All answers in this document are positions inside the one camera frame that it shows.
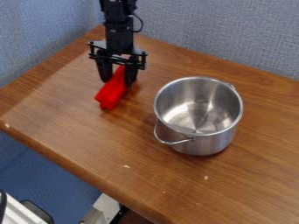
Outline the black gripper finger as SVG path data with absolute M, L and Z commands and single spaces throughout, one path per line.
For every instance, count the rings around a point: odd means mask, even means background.
M 138 76 L 138 64 L 128 64 L 126 65 L 126 87 L 130 88 L 136 81 Z
M 98 64 L 98 72 L 99 72 L 100 79 L 104 83 L 107 83 L 114 73 L 112 63 L 104 59 L 98 59 L 96 64 Z

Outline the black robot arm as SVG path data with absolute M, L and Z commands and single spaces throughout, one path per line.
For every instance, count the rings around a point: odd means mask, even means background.
M 99 77 L 104 83 L 112 78 L 114 65 L 124 67 L 124 86 L 136 81 L 138 71 L 146 70 L 147 51 L 135 46 L 135 34 L 144 21 L 135 14 L 136 0 L 99 0 L 104 13 L 106 39 L 90 41 L 88 57 L 96 61 Z

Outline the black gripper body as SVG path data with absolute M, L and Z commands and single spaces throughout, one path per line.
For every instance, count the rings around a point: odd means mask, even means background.
M 131 50 L 124 52 L 114 52 L 107 49 L 106 41 L 90 41 L 90 54 L 88 57 L 95 61 L 103 63 L 104 61 L 118 64 L 127 65 L 135 64 L 136 68 L 140 70 L 147 69 L 147 56 L 148 53 L 146 50 L 142 50 L 139 47 L 134 47 Z

